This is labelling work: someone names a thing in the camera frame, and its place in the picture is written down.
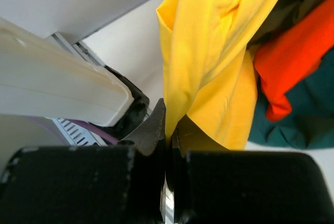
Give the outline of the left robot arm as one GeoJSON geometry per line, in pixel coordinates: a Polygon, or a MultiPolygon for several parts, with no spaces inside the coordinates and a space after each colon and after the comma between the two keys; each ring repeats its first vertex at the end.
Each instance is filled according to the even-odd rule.
{"type": "Polygon", "coordinates": [[[1,114],[65,119],[115,144],[148,104],[115,70],[1,20],[1,114]]]}

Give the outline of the yellow shorts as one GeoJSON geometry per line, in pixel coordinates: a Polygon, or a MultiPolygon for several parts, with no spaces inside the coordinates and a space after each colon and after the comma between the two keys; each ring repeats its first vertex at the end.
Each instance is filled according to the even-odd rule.
{"type": "Polygon", "coordinates": [[[229,150],[245,148],[257,86],[247,44],[278,0],[164,0],[157,8],[165,135],[187,116],[229,150]]]}

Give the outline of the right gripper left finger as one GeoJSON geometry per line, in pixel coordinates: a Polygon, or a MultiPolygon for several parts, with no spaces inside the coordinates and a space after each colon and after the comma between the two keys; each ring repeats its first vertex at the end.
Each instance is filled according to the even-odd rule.
{"type": "Polygon", "coordinates": [[[165,105],[113,146],[25,147],[1,175],[1,223],[163,223],[165,105]]]}

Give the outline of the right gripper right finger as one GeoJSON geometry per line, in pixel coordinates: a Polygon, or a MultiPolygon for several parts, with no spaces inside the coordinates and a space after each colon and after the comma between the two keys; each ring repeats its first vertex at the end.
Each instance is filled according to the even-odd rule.
{"type": "Polygon", "coordinates": [[[333,223],[314,159],[299,152],[231,151],[183,117],[171,140],[176,223],[333,223]]]}

